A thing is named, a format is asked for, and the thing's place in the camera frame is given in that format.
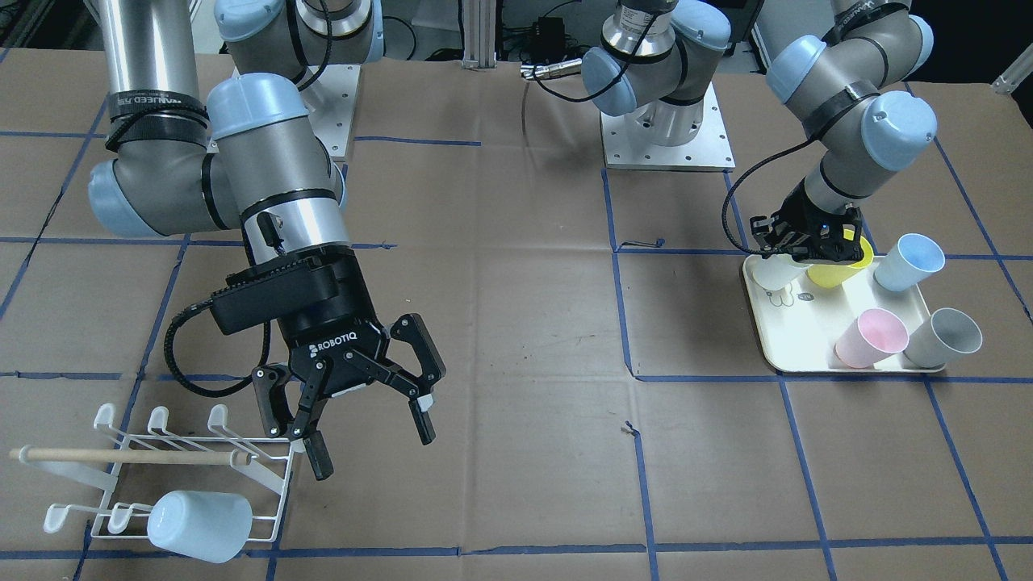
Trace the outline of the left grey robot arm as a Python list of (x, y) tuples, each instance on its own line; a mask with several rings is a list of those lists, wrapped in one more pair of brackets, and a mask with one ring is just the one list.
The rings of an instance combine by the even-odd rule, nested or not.
[[(802, 36), (766, 67), (768, 87), (826, 151), (770, 216), (750, 221), (756, 253), (803, 264), (855, 262), (862, 202), (908, 169), (936, 135), (925, 100), (893, 83), (931, 54), (934, 36), (908, 1), (837, 1), (822, 37)], [(701, 1), (620, 1), (580, 60), (590, 102), (606, 115), (699, 115), (723, 52), (727, 16)]]

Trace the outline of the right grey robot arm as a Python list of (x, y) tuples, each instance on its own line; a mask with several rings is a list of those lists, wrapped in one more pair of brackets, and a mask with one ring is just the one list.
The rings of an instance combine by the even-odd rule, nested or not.
[[(382, 383), (405, 396), (422, 444), (444, 363), (417, 314), (378, 320), (345, 222), (346, 188), (315, 135), (309, 94), (328, 66), (383, 55), (378, 1), (218, 1), (218, 32), (234, 61), (204, 97), (185, 1), (100, 1), (109, 92), (107, 150), (88, 195), (120, 236), (237, 230), (248, 267), (186, 307), (163, 353), (176, 383), (208, 398), (254, 387), (263, 429), (300, 444), (317, 479), (333, 472), (318, 420), (333, 397)], [(181, 371), (178, 330), (210, 313), (221, 333), (276, 323), (284, 363), (261, 354), (247, 378), (222, 390)]]

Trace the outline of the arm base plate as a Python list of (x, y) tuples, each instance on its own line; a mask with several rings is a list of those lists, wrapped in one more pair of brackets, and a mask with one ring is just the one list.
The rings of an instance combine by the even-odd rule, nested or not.
[(713, 85), (705, 99), (680, 108), (651, 102), (630, 114), (599, 115), (606, 169), (722, 172), (733, 148)]
[(310, 87), (300, 92), (309, 111), (314, 135), (334, 161), (347, 161), (349, 157), (359, 77), (358, 64), (332, 64)]

